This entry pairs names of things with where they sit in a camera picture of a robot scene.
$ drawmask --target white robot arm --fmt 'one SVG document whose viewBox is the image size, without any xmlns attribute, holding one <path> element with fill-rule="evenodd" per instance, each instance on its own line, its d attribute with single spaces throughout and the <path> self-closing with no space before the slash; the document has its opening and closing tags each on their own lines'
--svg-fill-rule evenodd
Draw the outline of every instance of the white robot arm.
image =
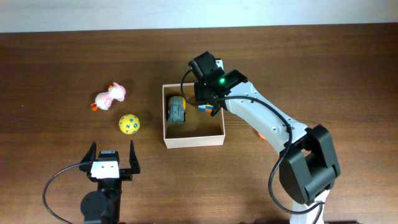
<svg viewBox="0 0 398 224">
<path fill-rule="evenodd" d="M 188 65 L 191 69 L 182 78 L 182 84 L 191 71 L 198 83 L 194 85 L 194 103 L 187 100 L 181 84 L 182 95 L 187 102 L 213 104 L 212 116 L 224 108 L 262 134 L 280 156 L 269 182 L 274 202 L 292 214 L 290 223 L 323 224 L 323 204 L 340 175 L 335 148 L 327 129 L 322 125 L 311 129 L 286 115 L 266 100 L 243 74 L 237 70 L 225 73 L 222 61 L 208 52 Z M 304 156 L 303 150 L 311 153 Z M 293 199 L 293 210 L 284 208 L 273 196 L 272 178 L 278 168 L 279 180 Z"/>
</svg>

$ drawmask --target white wall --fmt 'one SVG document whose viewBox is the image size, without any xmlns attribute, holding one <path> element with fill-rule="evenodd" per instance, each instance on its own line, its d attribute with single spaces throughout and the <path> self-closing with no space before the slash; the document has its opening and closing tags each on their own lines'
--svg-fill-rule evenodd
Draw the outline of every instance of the white wall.
<svg viewBox="0 0 398 224">
<path fill-rule="evenodd" d="M 398 22 L 398 0 L 0 0 L 0 32 Z"/>
</svg>

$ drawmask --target open box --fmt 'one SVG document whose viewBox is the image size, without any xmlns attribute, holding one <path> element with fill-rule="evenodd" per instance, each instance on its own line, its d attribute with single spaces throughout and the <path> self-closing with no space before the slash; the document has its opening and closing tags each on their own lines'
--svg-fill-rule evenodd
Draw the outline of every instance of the open box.
<svg viewBox="0 0 398 224">
<path fill-rule="evenodd" d="M 223 110 L 212 117 L 209 113 L 199 111 L 197 106 L 187 104 L 184 123 L 167 121 L 169 99 L 181 96 L 180 87 L 181 84 L 163 85 L 163 138 L 167 149 L 222 145 L 225 138 Z M 184 93 L 190 101 L 195 101 L 193 83 L 184 84 Z"/>
</svg>

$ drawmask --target gray toy vehicle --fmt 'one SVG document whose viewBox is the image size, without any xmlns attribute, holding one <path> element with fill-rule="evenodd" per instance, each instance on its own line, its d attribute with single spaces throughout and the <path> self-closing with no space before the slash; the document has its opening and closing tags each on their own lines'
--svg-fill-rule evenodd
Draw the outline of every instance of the gray toy vehicle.
<svg viewBox="0 0 398 224">
<path fill-rule="evenodd" d="M 185 121 L 187 102 L 181 96 L 173 96 L 169 100 L 169 118 L 170 123 L 182 124 Z"/>
</svg>

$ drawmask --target patterned ball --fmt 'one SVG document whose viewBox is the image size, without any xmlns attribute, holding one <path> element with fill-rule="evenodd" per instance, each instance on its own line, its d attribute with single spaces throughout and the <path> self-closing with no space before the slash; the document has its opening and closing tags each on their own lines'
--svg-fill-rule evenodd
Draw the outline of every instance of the patterned ball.
<svg viewBox="0 0 398 224">
<path fill-rule="evenodd" d="M 134 134 L 139 129 L 139 119 L 136 115 L 126 114 L 119 120 L 119 128 L 124 134 Z"/>
</svg>

